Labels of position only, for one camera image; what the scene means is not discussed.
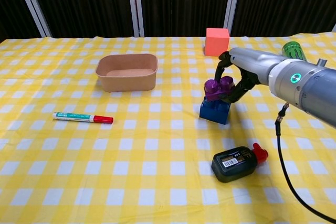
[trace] red cap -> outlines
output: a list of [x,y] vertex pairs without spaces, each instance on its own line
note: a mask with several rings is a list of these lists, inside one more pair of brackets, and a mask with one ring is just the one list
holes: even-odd
[[265,149],[262,149],[261,147],[260,147],[260,145],[259,144],[257,144],[257,143],[254,143],[253,144],[253,152],[254,152],[254,154],[256,154],[256,156],[257,156],[257,160],[258,160],[258,165],[259,164],[261,164],[261,163],[263,163],[263,162],[265,162],[266,161],[266,159],[267,159],[267,157],[268,157],[268,152],[267,152],[267,150],[265,150]]
[[110,118],[108,116],[95,115],[93,117],[93,121],[95,123],[109,123],[109,124],[112,124],[113,123],[113,118]]

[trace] marker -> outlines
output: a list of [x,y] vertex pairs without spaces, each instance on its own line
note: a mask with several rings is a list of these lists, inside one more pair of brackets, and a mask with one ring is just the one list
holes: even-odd
[[58,119],[58,120],[67,120],[67,121],[109,123],[109,124],[113,123],[113,118],[108,117],[108,116],[74,114],[74,113],[65,113],[65,112],[54,112],[53,118]]

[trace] black bottle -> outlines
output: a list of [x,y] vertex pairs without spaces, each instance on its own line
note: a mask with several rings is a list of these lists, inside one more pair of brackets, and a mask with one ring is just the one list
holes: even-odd
[[241,146],[221,153],[217,153],[211,164],[220,182],[230,182],[254,172],[258,164],[263,163],[268,153],[259,144],[253,144],[253,150]]

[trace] gingham tablecloth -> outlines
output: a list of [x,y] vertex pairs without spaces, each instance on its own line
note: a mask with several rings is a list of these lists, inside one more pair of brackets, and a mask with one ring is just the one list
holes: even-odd
[[[336,34],[231,38],[230,47],[281,53],[298,41],[308,61],[336,68]],[[0,222],[320,223],[285,182],[274,120],[283,101],[256,86],[229,125],[198,118],[216,57],[204,38],[39,38],[0,44]],[[95,67],[109,54],[159,59],[156,87],[106,93]],[[232,67],[226,73],[240,79]],[[110,115],[112,125],[55,121],[54,111]],[[290,107],[286,167],[299,195],[336,218],[336,130]],[[269,157],[222,184],[213,155],[258,142]]]

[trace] black cable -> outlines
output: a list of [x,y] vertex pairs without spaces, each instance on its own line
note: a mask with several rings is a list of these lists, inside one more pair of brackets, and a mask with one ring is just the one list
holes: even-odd
[[282,109],[279,111],[278,113],[278,117],[275,121],[275,129],[276,129],[276,134],[277,134],[277,140],[278,140],[278,153],[279,153],[279,159],[280,159],[280,163],[281,163],[281,167],[282,167],[282,171],[284,172],[284,176],[286,178],[286,182],[289,186],[289,189],[291,190],[291,192],[294,194],[294,196],[296,197],[296,199],[304,206],[306,207],[309,211],[311,211],[313,214],[317,215],[318,217],[329,221],[331,223],[336,223],[336,219],[333,219],[327,215],[322,214],[321,212],[318,212],[317,210],[315,210],[314,208],[312,208],[311,206],[309,206],[306,202],[303,201],[303,199],[300,198],[300,196],[297,194],[297,192],[295,191],[289,176],[287,174],[286,171],[286,167],[285,167],[285,163],[284,163],[284,159],[282,157],[282,152],[281,152],[281,143],[280,143],[280,135],[281,135],[281,128],[280,128],[280,123],[282,121],[282,118],[285,116],[285,112],[288,108],[289,104],[288,102],[285,103],[285,105],[282,107]]

